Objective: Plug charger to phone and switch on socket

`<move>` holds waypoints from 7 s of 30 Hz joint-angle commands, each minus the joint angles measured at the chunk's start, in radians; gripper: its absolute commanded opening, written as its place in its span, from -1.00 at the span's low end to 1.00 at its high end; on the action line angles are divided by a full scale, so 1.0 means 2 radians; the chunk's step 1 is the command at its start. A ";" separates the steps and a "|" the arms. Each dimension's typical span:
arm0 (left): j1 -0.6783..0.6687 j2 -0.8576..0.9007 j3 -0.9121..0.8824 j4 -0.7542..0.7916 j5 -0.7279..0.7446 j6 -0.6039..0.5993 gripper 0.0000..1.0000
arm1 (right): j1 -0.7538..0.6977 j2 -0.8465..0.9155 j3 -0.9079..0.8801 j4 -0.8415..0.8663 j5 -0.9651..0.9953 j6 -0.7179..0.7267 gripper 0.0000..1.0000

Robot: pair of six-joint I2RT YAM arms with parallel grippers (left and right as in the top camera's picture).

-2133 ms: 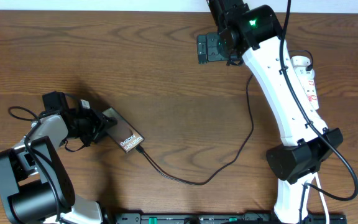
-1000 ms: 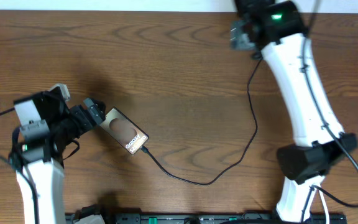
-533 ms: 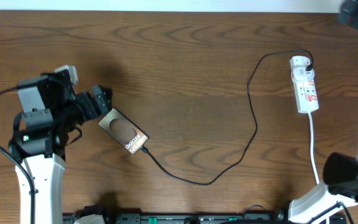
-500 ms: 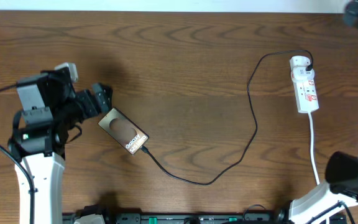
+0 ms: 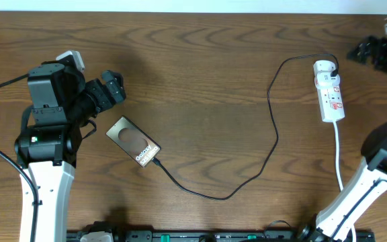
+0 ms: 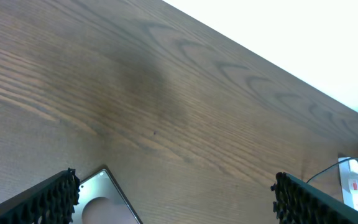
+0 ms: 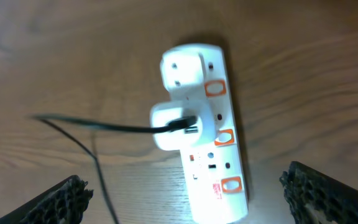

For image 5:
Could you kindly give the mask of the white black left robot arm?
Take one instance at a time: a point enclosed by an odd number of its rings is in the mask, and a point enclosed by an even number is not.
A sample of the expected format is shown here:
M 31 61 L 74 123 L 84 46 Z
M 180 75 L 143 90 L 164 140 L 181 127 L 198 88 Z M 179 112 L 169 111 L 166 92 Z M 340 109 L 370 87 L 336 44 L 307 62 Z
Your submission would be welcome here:
M 28 89 L 33 105 L 15 141 L 17 164 L 26 174 L 19 239 L 64 241 L 81 128 L 125 100 L 123 77 L 106 70 L 86 81 L 74 65 L 49 62 L 29 71 Z

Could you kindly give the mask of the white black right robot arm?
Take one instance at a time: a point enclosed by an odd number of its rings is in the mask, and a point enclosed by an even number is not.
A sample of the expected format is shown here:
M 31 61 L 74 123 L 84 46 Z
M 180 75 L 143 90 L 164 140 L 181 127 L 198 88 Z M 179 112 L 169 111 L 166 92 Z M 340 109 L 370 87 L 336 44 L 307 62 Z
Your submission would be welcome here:
M 347 57 L 366 63 L 370 57 L 375 69 L 387 73 L 387 24 L 383 38 L 369 36 Z M 339 195 L 321 210 L 311 225 L 298 233 L 299 241 L 358 241 L 354 224 L 387 191 L 387 123 L 373 130 L 361 148 L 361 163 Z

